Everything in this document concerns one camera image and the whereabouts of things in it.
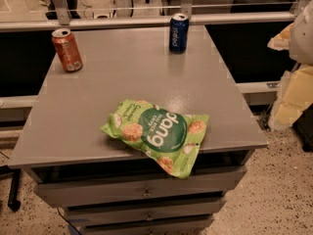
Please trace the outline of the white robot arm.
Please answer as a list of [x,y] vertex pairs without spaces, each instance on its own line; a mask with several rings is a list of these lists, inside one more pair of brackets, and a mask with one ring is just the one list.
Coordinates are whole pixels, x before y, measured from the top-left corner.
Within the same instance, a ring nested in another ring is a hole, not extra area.
[[277,51],[288,50],[290,58],[299,64],[296,71],[284,72],[268,120],[271,129],[283,130],[313,104],[313,1],[267,46]]

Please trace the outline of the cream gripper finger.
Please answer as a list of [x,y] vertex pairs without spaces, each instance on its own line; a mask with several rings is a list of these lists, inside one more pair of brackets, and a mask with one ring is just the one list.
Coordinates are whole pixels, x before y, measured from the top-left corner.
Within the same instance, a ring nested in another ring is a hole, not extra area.
[[285,71],[279,83],[268,125],[272,130],[291,127],[313,104],[313,67],[301,65],[298,70]]
[[293,23],[289,24],[280,33],[272,37],[268,42],[267,47],[277,51],[288,50],[292,27]]

